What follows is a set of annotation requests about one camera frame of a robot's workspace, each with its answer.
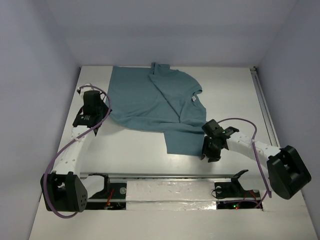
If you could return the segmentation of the teal t-shirt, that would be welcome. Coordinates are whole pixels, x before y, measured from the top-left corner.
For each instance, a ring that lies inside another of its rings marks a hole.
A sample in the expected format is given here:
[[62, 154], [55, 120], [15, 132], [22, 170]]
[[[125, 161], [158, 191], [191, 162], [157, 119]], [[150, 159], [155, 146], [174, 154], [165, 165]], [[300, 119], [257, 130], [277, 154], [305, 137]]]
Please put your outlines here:
[[198, 81], [168, 64], [114, 66], [108, 86], [110, 117], [122, 127], [163, 133], [169, 154], [199, 157], [207, 112]]

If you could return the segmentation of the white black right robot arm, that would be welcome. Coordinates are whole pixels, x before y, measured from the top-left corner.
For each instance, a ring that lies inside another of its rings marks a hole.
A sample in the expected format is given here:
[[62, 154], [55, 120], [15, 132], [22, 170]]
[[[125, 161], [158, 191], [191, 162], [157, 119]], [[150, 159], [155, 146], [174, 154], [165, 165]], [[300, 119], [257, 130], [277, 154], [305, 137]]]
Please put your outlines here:
[[282, 199], [289, 200], [311, 180], [311, 174], [298, 151], [287, 145], [276, 147], [255, 140], [257, 126], [253, 125], [252, 137], [235, 127], [222, 128], [214, 119], [202, 126], [205, 133], [201, 157], [209, 162], [221, 159], [226, 149], [256, 161], [267, 191], [271, 189]]

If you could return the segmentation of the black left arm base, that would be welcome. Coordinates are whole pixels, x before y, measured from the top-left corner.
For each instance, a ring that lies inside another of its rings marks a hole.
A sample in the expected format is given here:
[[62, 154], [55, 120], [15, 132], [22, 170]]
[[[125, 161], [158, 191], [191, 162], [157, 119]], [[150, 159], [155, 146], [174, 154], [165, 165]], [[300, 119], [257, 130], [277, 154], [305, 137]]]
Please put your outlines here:
[[87, 201], [85, 210], [125, 210], [127, 184], [112, 182], [109, 192], [97, 192]]

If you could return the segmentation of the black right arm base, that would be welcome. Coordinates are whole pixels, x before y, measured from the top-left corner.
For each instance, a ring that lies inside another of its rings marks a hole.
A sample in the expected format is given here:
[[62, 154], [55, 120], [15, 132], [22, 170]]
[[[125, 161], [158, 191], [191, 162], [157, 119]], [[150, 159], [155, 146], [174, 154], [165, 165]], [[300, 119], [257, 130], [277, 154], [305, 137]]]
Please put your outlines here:
[[218, 210], [262, 209], [261, 195], [259, 191], [244, 190], [239, 178], [248, 172], [241, 170], [227, 182], [216, 182], [211, 195], [217, 200]]

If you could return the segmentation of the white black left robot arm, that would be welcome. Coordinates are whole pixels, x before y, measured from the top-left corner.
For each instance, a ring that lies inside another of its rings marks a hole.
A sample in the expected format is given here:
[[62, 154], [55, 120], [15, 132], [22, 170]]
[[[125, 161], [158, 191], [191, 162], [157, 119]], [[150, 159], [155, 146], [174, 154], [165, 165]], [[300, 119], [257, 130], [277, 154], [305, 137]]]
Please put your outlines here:
[[74, 217], [86, 209], [89, 198], [109, 197], [110, 178], [106, 173], [90, 173], [81, 179], [81, 167], [88, 148], [112, 109], [102, 89], [83, 85], [77, 89], [83, 100], [71, 130], [71, 139], [47, 166], [40, 184], [46, 209], [60, 218]]

